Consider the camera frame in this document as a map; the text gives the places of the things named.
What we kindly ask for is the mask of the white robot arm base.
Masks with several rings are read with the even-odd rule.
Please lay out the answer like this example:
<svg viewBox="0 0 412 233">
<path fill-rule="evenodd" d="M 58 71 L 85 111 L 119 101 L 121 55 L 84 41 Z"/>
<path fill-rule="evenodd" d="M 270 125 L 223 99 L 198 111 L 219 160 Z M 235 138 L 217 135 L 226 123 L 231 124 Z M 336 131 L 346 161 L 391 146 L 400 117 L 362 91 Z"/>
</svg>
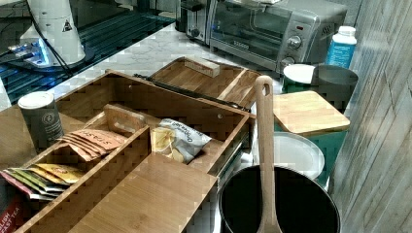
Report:
<svg viewBox="0 0 412 233">
<path fill-rule="evenodd" d="M 26 0 L 32 25 L 20 37 L 33 47 L 35 56 L 27 62 L 39 68 L 67 64 L 86 57 L 75 26 L 69 0 Z"/>
</svg>

